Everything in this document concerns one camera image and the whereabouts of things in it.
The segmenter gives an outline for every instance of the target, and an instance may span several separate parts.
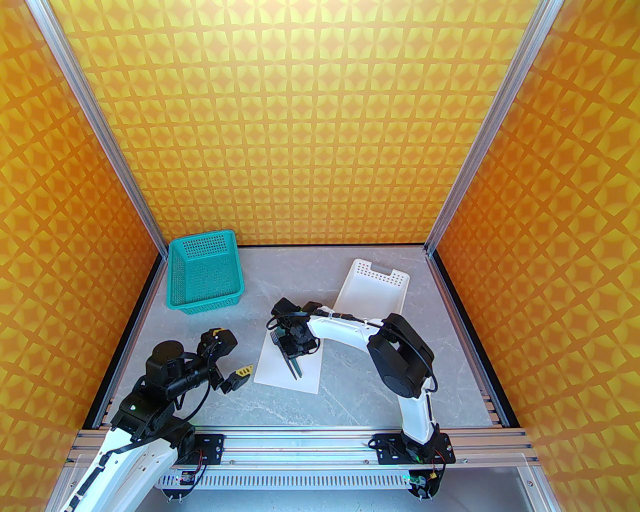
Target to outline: plastic basket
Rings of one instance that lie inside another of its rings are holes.
[[[230,229],[178,238],[169,244],[166,305],[187,315],[238,304],[244,280]]]

